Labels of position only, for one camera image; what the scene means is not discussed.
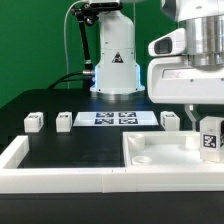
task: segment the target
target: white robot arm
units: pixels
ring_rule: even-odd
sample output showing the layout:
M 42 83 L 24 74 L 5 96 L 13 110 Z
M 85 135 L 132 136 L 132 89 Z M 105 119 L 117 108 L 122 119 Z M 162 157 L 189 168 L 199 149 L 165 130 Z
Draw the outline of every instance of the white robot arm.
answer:
M 223 0 L 161 0 L 162 12 L 172 20 L 181 22 L 224 14 Z
M 224 0 L 161 0 L 161 6 L 180 29 L 149 45 L 158 57 L 148 67 L 149 97 L 155 103 L 224 104 Z
M 95 67 L 95 85 L 90 88 L 93 97 L 128 100 L 144 95 L 135 60 L 135 27 L 120 9 L 120 0 L 89 0 L 74 13 L 77 18 L 82 13 L 87 25 L 98 19 L 100 23 L 101 59 Z

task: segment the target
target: metal bracket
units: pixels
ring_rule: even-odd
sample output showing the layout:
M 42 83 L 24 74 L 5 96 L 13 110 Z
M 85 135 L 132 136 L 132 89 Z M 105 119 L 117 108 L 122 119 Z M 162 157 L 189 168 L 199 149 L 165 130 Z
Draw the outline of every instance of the metal bracket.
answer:
M 193 131 L 196 131 L 196 122 L 200 120 L 200 115 L 198 114 L 196 109 L 197 109 L 196 105 L 193 105 L 193 104 L 185 105 L 185 112 L 192 122 Z

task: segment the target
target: warning label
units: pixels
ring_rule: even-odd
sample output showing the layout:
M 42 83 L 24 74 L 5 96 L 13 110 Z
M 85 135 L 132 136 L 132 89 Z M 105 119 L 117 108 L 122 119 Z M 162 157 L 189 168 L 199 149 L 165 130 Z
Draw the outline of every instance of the warning label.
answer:
M 119 52 L 117 52 L 117 54 L 114 57 L 114 60 L 112 61 L 112 63 L 124 63 L 123 59 L 121 58 L 121 55 Z

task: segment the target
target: black tabletop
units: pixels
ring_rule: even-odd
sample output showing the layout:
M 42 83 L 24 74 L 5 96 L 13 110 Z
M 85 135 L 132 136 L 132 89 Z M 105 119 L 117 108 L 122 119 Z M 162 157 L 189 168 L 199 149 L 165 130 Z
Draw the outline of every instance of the black tabletop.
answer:
M 144 97 L 126 102 L 91 99 L 83 90 L 30 90 L 0 109 L 0 153 L 24 135 L 24 118 L 44 113 L 44 127 L 29 134 L 30 152 L 21 169 L 49 167 L 122 167 L 124 131 L 159 131 L 160 126 L 72 127 L 57 134 L 55 119 L 70 111 L 174 111 L 181 130 L 191 123 L 183 105 L 154 105 Z M 201 116 L 224 116 L 223 106 L 200 106 Z M 143 192 L 117 194 L 0 195 L 1 223 L 224 223 L 224 192 Z

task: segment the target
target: white cube with marker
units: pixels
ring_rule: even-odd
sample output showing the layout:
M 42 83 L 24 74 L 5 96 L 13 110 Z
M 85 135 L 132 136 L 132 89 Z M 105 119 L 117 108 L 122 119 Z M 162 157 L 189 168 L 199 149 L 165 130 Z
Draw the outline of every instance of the white cube with marker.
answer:
M 44 116 L 42 112 L 30 113 L 24 119 L 25 132 L 37 133 L 44 125 Z
M 70 132 L 72 127 L 72 113 L 61 112 L 56 118 L 57 132 Z
M 224 118 L 205 117 L 200 121 L 202 160 L 224 162 Z
M 166 131 L 180 130 L 180 118 L 174 112 L 161 112 L 160 124 Z

